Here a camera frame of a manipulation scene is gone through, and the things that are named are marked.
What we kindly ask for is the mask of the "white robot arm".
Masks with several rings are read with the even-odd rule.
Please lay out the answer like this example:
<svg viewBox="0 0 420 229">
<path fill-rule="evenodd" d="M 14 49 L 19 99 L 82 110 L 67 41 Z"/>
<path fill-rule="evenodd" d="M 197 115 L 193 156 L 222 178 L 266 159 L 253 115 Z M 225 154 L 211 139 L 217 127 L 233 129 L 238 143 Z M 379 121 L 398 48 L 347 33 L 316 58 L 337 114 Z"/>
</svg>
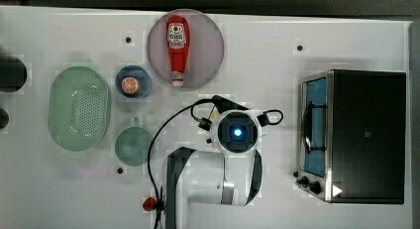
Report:
<svg viewBox="0 0 420 229">
<path fill-rule="evenodd" d="M 221 113 L 210 128 L 213 150 L 180 147 L 162 166 L 162 229 L 188 229 L 191 203 L 246 206 L 263 181 L 260 109 Z"/>
</svg>

